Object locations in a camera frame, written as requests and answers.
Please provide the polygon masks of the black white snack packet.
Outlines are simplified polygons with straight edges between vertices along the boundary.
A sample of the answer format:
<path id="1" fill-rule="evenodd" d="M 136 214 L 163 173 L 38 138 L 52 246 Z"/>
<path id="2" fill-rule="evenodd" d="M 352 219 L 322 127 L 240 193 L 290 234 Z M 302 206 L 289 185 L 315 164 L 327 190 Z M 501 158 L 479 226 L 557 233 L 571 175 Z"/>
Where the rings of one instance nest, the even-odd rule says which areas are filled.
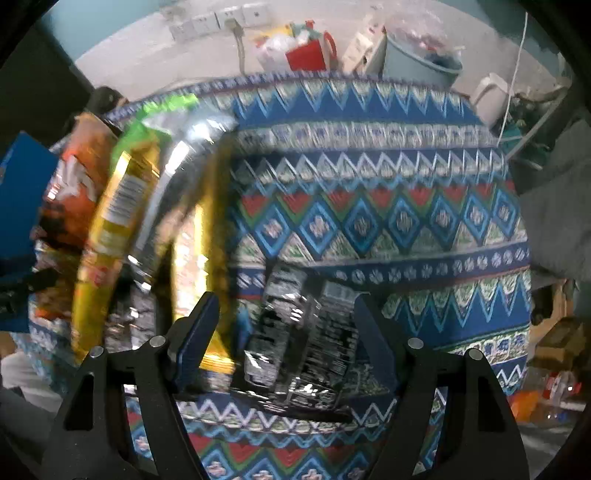
<path id="1" fill-rule="evenodd" d="M 361 294 L 342 280 L 274 263 L 230 392 L 270 414 L 348 423 L 342 391 L 359 350 L 353 310 Z"/>

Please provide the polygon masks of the short yellow snack packet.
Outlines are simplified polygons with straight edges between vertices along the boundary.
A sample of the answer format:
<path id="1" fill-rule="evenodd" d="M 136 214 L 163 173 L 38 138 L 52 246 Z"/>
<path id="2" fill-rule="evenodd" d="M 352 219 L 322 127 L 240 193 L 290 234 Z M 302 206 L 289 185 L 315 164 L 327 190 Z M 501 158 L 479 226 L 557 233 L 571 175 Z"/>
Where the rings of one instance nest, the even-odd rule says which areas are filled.
<path id="1" fill-rule="evenodd" d="M 226 206 L 229 196 L 231 145 L 214 154 L 197 183 L 197 200 L 183 221 L 172 247 L 172 318 L 188 316 L 204 293 L 215 294 L 219 302 L 218 323 L 209 335 L 199 368 L 217 374 L 231 374 L 231 359 L 223 338 L 231 327 L 229 299 Z"/>

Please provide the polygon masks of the long yellow snack packet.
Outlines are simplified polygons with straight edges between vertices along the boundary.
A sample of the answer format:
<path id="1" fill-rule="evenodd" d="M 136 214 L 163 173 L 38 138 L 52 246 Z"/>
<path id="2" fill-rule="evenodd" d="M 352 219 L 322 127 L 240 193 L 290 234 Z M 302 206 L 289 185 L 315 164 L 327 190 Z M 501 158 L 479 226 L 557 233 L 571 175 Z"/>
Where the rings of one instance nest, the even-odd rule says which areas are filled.
<path id="1" fill-rule="evenodd" d="M 124 257 L 157 183 L 159 153 L 155 145 L 122 152 L 96 209 L 73 297 L 71 348 L 77 361 L 102 344 Z"/>

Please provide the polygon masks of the orange black snack bag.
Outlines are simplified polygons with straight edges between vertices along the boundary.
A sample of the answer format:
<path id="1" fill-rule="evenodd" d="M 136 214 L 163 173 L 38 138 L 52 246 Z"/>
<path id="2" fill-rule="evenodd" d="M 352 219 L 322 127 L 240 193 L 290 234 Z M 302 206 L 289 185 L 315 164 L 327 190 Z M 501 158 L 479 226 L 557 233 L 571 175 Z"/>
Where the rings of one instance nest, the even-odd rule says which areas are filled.
<path id="1" fill-rule="evenodd" d="M 54 269 L 57 280 L 35 296 L 35 316 L 71 318 L 74 287 L 94 212 L 109 180 L 116 134 L 89 112 L 76 124 L 43 197 L 33 237 L 41 242 L 36 267 Z"/>

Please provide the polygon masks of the plastic bottle red label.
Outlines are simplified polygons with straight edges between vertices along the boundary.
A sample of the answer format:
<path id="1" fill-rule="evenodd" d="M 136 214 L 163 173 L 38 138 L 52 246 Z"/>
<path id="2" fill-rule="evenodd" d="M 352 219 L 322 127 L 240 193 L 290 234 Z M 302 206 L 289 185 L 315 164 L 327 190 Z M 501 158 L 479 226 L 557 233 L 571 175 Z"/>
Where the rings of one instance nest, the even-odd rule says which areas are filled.
<path id="1" fill-rule="evenodd" d="M 518 423 L 549 428 L 575 422 L 587 402 L 572 371 L 529 368 L 521 389 L 512 397 Z"/>

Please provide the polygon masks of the blue patterned tablecloth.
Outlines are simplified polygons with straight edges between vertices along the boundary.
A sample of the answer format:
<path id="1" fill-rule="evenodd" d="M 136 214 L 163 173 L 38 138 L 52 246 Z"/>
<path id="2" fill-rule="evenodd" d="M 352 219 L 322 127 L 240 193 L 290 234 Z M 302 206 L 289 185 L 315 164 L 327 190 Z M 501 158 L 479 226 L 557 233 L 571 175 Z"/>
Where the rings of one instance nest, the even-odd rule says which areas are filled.
<path id="1" fill-rule="evenodd" d="M 508 399 L 529 344 L 530 248 L 507 162 L 458 93 L 327 72 L 218 79 L 97 116 L 116 134 L 141 105 L 176 94 L 235 115 L 226 206 L 231 359 L 259 317 L 277 261 L 369 293 L 394 352 L 381 385 L 360 339 L 342 402 L 348 423 L 290 418 L 197 370 L 178 393 L 167 354 L 168 247 L 152 289 L 127 255 L 103 341 L 82 361 L 71 318 L 35 316 L 52 268 L 25 278 L 33 370 L 57 394 L 43 479 L 525 479 Z"/>

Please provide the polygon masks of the silver foil snack packet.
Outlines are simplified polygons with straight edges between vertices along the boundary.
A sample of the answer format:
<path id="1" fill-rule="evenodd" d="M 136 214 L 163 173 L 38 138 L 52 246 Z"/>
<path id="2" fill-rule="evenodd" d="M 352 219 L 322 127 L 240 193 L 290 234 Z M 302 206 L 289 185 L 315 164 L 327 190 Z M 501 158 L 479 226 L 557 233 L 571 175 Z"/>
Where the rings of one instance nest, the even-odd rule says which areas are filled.
<path id="1" fill-rule="evenodd" d="M 169 245 L 197 200 L 197 183 L 204 168 L 228 144 L 236 127 L 235 115 L 196 107 L 163 144 L 159 178 L 127 255 L 131 278 L 141 292 L 152 289 Z"/>

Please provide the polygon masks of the green snack packet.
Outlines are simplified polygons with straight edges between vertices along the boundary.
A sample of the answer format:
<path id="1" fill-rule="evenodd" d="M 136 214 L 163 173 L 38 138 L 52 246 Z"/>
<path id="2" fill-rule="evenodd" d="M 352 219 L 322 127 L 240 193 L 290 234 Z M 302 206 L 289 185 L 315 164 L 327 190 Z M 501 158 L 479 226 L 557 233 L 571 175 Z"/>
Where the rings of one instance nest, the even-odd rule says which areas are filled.
<path id="1" fill-rule="evenodd" d="M 157 140 L 164 144 L 180 128 L 185 114 L 193 109 L 199 100 L 197 95 L 176 94 L 163 99 L 150 100 L 141 105 L 136 115 L 122 129 L 111 151 L 109 174 L 113 174 L 119 157 L 136 143 Z"/>

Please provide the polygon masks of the grey cloth pile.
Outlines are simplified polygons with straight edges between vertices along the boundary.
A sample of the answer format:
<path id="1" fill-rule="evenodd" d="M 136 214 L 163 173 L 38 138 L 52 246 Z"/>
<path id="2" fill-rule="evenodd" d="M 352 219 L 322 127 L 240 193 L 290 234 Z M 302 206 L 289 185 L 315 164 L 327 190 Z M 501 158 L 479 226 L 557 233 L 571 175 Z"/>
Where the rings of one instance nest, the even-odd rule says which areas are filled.
<path id="1" fill-rule="evenodd" d="M 509 168 L 525 224 L 531 264 L 559 278 L 590 280 L 590 124 L 581 119 L 556 140 L 536 170 Z"/>

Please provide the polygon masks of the blue cardboard box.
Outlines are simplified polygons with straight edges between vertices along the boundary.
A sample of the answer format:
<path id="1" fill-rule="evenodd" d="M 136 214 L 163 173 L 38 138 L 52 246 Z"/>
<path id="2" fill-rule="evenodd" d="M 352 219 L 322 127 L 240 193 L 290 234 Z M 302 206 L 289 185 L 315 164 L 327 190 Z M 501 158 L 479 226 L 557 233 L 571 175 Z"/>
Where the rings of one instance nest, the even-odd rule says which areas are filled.
<path id="1" fill-rule="evenodd" d="M 31 232 L 58 158 L 25 132 L 1 159 L 1 329 L 29 331 L 25 281 L 36 262 Z"/>

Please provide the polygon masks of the black round object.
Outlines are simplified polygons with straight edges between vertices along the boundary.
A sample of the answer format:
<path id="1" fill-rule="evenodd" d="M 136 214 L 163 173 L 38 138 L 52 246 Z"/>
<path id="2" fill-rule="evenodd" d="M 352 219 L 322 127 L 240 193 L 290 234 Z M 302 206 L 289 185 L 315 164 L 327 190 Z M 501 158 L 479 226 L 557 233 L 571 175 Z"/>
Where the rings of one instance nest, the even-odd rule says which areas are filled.
<path id="1" fill-rule="evenodd" d="M 107 86 L 100 86 L 91 93 L 85 110 L 100 116 L 126 103 L 127 99 L 118 91 Z"/>

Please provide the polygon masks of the white kettle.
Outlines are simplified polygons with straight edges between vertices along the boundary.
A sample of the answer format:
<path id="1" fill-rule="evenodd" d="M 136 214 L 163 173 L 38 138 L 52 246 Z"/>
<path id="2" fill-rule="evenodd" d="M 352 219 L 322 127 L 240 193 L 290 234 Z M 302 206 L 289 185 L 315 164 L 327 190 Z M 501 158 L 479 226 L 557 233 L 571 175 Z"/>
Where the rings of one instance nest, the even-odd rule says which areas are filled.
<path id="1" fill-rule="evenodd" d="M 512 94 L 510 84 L 491 72 L 481 79 L 470 97 L 470 103 L 480 120 L 487 127 L 493 127 L 504 115 Z"/>

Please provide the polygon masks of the light blue waste bin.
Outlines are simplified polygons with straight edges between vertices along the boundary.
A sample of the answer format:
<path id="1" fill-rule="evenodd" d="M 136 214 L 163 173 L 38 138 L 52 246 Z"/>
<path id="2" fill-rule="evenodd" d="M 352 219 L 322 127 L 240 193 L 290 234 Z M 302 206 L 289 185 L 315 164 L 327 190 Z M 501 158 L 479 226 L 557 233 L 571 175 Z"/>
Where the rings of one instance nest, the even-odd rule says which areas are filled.
<path id="1" fill-rule="evenodd" d="M 460 53 L 445 36 L 387 31 L 384 78 L 451 88 L 463 71 Z"/>

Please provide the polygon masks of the red white shopping bag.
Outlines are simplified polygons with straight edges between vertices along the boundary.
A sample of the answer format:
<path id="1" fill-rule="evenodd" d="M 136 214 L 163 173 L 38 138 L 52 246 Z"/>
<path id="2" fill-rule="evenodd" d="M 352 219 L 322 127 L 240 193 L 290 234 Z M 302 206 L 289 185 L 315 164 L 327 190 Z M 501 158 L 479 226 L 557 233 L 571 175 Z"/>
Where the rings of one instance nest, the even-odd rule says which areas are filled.
<path id="1" fill-rule="evenodd" d="M 315 22 L 287 23 L 253 40 L 256 59 L 264 71 L 332 71 L 339 66 L 335 40 Z"/>

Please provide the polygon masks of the white wall socket strip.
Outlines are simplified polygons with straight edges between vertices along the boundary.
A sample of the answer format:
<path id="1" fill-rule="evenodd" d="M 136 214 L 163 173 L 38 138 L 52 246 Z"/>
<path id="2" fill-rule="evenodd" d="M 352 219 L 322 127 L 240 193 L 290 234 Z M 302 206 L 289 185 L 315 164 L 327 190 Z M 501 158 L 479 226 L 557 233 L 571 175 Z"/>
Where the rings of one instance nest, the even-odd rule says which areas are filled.
<path id="1" fill-rule="evenodd" d="M 264 2 L 233 6 L 206 7 L 197 1 L 171 1 L 160 6 L 172 38 L 187 42 L 199 37 L 231 30 L 233 27 L 256 28 L 270 25 L 273 13 Z"/>

